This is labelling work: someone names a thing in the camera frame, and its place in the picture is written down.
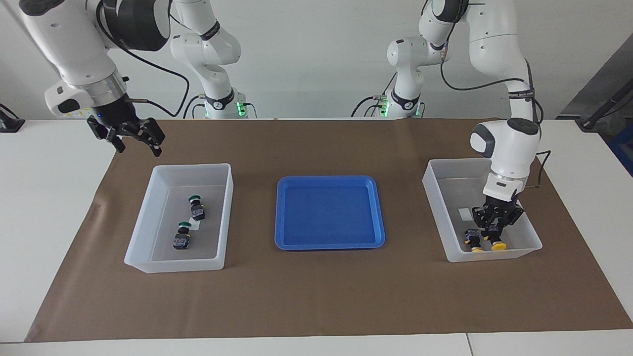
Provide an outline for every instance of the translucent plastic container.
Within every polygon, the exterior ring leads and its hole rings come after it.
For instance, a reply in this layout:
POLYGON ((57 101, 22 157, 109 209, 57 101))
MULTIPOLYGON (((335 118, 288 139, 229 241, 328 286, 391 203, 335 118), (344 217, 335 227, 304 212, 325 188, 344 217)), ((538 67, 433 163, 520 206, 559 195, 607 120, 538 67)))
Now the translucent plastic container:
POLYGON ((228 163, 156 166, 147 185, 125 263, 145 273, 218 270, 224 267, 233 197, 228 163), (189 221, 192 195, 206 218, 191 231, 186 250, 176 250, 178 223, 189 221))
POLYGON ((514 225, 503 229, 501 239, 507 245, 506 250, 492 251, 490 242, 482 240, 484 251, 471 252, 464 243, 464 232, 477 228, 470 209, 481 207, 486 199, 483 189, 490 166, 490 160, 486 158, 429 161, 422 183, 450 262, 517 258, 542 248, 527 217, 529 212, 523 213, 514 225))

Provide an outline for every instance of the blue tray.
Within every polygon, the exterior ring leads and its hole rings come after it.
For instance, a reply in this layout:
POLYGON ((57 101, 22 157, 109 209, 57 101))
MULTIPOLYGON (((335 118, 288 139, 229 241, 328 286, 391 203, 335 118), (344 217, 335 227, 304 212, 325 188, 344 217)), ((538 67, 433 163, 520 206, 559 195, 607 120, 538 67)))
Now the blue tray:
POLYGON ((277 185, 282 250, 378 248, 385 229, 376 182, 364 175, 285 177, 277 185))

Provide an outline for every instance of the white robotic arm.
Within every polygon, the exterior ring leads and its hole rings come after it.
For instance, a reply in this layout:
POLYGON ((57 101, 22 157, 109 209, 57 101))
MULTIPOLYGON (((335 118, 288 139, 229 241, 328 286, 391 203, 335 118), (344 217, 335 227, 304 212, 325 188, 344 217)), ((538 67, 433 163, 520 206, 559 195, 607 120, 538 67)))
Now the white robotic arm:
MULTIPOLYGON (((87 7, 87 2, 76 0, 20 0, 27 30, 60 72, 61 81, 45 93, 46 103, 58 115, 90 106, 96 117, 88 124, 98 139, 123 152, 120 136, 133 137, 159 156, 165 135, 153 118, 137 117, 125 81, 91 21, 96 19, 95 8, 87 12, 87 7)), ((131 49, 157 50, 168 39, 168 28, 165 35, 156 19, 168 8, 168 0, 104 0, 98 8, 110 33, 131 49)))
POLYGON ((248 117, 246 97, 231 86, 229 75, 220 65, 236 63, 242 49, 235 37, 220 26, 207 0, 175 0, 182 23, 195 33, 175 36, 173 57, 184 63, 200 79, 206 96, 209 118, 248 117))
POLYGON ((423 82, 418 67, 443 65, 448 60, 448 37, 460 20, 470 27, 472 65, 508 88, 511 118, 479 124, 470 137, 471 147, 492 162, 484 187, 486 202, 482 208, 473 208, 473 217, 493 248, 502 250, 501 231, 523 213, 517 196, 525 189, 541 138, 530 68, 518 47, 513 0, 427 1, 419 23, 421 36, 389 46, 387 58, 396 67, 398 79, 381 112, 393 118, 414 114, 423 82))

